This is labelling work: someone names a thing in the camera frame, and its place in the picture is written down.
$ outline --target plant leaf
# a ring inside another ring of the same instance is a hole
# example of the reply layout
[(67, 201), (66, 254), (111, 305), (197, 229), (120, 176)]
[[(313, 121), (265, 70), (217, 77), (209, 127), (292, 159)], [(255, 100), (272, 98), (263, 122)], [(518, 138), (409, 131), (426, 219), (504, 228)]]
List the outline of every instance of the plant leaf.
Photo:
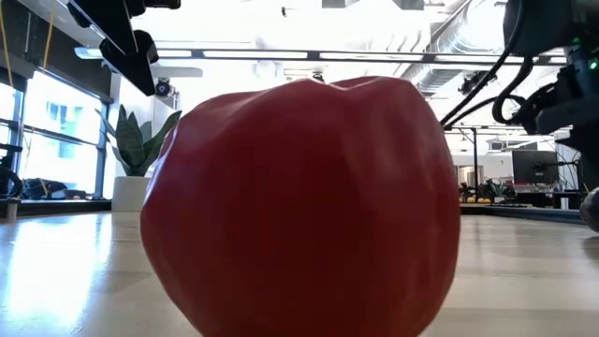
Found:
[(124, 109), (124, 105), (121, 104), (121, 107), (119, 108), (119, 120), (123, 118), (123, 119), (127, 119), (127, 110)]
[(95, 110), (95, 112), (97, 112), (97, 115), (100, 116), (102, 123), (104, 123), (104, 126), (106, 127), (106, 132), (108, 132), (109, 135), (116, 137), (116, 133), (114, 132), (114, 127), (112, 127), (112, 125), (110, 125), (110, 122), (106, 118), (104, 118), (104, 116), (102, 116), (102, 112), (100, 110)]
[(114, 157), (116, 158), (116, 160), (120, 161), (121, 165), (123, 165), (124, 174), (129, 176), (131, 173), (131, 167), (129, 167), (129, 165), (127, 165), (127, 163), (123, 160), (121, 154), (119, 153), (119, 149), (115, 148), (114, 146), (110, 147), (112, 148), (112, 152), (114, 153)]
[(156, 147), (156, 145), (158, 145), (158, 147), (162, 146), (162, 143), (165, 141), (165, 137), (167, 136), (168, 131), (170, 131), (170, 129), (175, 124), (177, 124), (180, 117), (181, 117), (181, 111), (173, 112), (167, 118), (167, 121), (165, 122), (165, 124), (162, 125), (162, 128), (160, 129), (160, 131), (158, 131), (156, 136), (154, 136), (153, 138), (151, 138), (150, 140), (146, 141), (143, 144), (144, 153), (149, 155), (152, 151), (154, 151), (154, 148)]
[(142, 124), (139, 128), (139, 132), (141, 132), (141, 138), (144, 142), (150, 140), (152, 138), (152, 122), (148, 121)]
[(138, 119), (135, 116), (135, 112), (131, 111), (131, 113), (129, 113), (129, 118), (127, 119), (127, 121), (131, 124), (131, 126), (135, 127), (136, 129), (139, 129)]
[(143, 151), (143, 140), (138, 128), (131, 125), (126, 119), (126, 113), (119, 113), (119, 122), (116, 125), (116, 146), (123, 161), (131, 168), (135, 169), (143, 164), (146, 155)]
[(143, 164), (141, 164), (141, 166), (139, 166), (139, 168), (138, 168), (139, 173), (143, 173), (144, 176), (146, 175), (146, 172), (148, 171), (150, 166), (153, 164), (154, 161), (156, 161), (156, 158), (158, 158), (158, 155), (160, 155), (160, 150), (162, 149), (163, 143), (164, 143), (164, 139), (162, 139), (162, 141), (160, 143), (155, 144), (153, 149), (148, 154), (146, 161)]

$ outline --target ceiling light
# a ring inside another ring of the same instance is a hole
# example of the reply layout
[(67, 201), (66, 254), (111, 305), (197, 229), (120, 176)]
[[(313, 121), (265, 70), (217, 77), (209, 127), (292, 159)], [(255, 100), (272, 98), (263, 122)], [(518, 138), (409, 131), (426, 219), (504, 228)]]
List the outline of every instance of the ceiling light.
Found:
[[(75, 53), (80, 59), (97, 60), (102, 58), (102, 52), (98, 48), (75, 48)], [(166, 58), (191, 57), (191, 51), (182, 50), (158, 50), (158, 56)]]
[(565, 58), (565, 57), (551, 57), (551, 58), (549, 59), (549, 62), (550, 62), (552, 65), (565, 65), (565, 64), (566, 64), (566, 62), (567, 62), (567, 60), (566, 60), (566, 58)]
[(305, 59), (308, 52), (302, 51), (205, 51), (207, 58), (281, 58)]
[[(434, 59), (436, 62), (453, 62), (453, 63), (491, 63), (494, 64), (499, 60), (499, 55), (468, 55), (468, 54), (445, 54), (438, 55)], [(523, 57), (508, 56), (505, 59), (506, 63), (522, 63)]]
[(102, 53), (98, 48), (77, 47), (75, 48), (75, 54), (83, 60), (97, 60), (102, 58)]
[(191, 55), (191, 51), (158, 50), (158, 56), (160, 57), (191, 57)]
[(408, 62), (422, 61), (422, 55), (402, 55), (384, 52), (321, 52), (320, 58), (329, 60), (397, 60)]

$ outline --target glass window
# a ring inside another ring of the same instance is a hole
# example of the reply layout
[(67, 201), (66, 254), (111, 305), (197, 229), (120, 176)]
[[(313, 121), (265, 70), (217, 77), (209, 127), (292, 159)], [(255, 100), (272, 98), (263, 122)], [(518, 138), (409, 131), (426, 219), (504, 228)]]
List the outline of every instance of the glass window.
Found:
[(24, 133), (19, 176), (61, 182), (69, 189), (95, 192), (97, 149)]
[(10, 129), (6, 125), (0, 125), (0, 143), (10, 144)]
[(99, 99), (36, 72), (25, 96), (26, 125), (97, 143), (102, 109)]
[(0, 83), (0, 118), (12, 120), (15, 112), (15, 94), (16, 91), (14, 89), (4, 83)]

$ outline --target security camera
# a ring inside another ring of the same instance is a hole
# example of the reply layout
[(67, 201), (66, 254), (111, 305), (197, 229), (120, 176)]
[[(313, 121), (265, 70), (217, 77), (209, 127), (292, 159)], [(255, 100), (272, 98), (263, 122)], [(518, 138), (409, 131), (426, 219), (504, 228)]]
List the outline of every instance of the security camera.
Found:
[(169, 97), (175, 92), (175, 88), (170, 85), (169, 78), (159, 78), (156, 84), (156, 95), (158, 97)]

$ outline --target monitor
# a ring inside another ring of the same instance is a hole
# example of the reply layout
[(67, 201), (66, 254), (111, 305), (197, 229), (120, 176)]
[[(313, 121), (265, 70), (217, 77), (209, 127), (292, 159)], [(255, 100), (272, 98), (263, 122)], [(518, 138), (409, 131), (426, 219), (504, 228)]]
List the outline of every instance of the monitor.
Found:
[(560, 180), (558, 156), (552, 151), (512, 152), (514, 184), (553, 184)]

